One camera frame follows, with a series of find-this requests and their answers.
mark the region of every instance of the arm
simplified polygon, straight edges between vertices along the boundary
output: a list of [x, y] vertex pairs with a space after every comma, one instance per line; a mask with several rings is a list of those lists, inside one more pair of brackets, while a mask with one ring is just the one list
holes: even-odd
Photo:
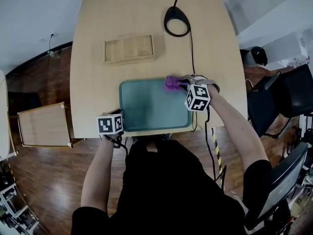
[[208, 90], [211, 97], [210, 105], [222, 119], [239, 153], [244, 172], [255, 161], [268, 160], [261, 140], [249, 122], [217, 92], [213, 85], [209, 85]]
[[95, 207], [108, 213], [113, 143], [103, 138], [87, 171], [81, 206]]

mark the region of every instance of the teal tray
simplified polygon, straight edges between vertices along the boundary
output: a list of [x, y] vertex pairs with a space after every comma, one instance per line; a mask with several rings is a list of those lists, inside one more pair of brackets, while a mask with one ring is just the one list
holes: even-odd
[[183, 92], [164, 91], [165, 79], [125, 81], [119, 86], [125, 130], [151, 131], [188, 127], [191, 112]]

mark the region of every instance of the office chair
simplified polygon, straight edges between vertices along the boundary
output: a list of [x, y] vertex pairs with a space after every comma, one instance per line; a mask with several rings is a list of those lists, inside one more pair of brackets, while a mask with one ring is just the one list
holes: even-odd
[[[308, 65], [272, 77], [265, 76], [247, 93], [248, 114], [256, 133], [274, 139], [287, 130], [293, 117], [313, 112], [313, 78]], [[289, 118], [277, 134], [266, 131], [279, 114]]]
[[281, 234], [290, 225], [291, 212], [286, 198], [300, 177], [307, 151], [308, 144], [301, 142], [253, 187], [253, 199], [243, 202], [247, 208], [247, 234]]

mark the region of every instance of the black baseboard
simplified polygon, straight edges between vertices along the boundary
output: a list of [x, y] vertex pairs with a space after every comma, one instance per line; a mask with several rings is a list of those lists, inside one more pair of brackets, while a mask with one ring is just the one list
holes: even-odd
[[[71, 42], [68, 42], [68, 43], [65, 43], [65, 44], [62, 44], [62, 45], [59, 45], [59, 46], [56, 46], [54, 48], [51, 49], [51, 51], [58, 51], [58, 50], [61, 50], [61, 49], [64, 49], [64, 48], [67, 48], [67, 47], [70, 47], [73, 45], [73, 41]], [[9, 76], [12, 76], [14, 74], [19, 74], [22, 72], [22, 70], [29, 64], [31, 64], [32, 62], [35, 62], [36, 60], [38, 60], [39, 58], [42, 58], [44, 56], [47, 56], [48, 55], [48, 50], [39, 54], [38, 56], [35, 56], [33, 57], [32, 59], [29, 59], [28, 61], [26, 61], [25, 63], [22, 63], [21, 65], [17, 66], [16, 68], [14, 68], [13, 70], [11, 70], [5, 77], [9, 77]]]

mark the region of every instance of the left forearm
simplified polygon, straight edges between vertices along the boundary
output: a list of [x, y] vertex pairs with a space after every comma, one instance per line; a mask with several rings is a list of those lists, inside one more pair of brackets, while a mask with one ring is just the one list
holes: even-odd
[[103, 138], [87, 171], [81, 206], [89, 206], [108, 212], [113, 143]]

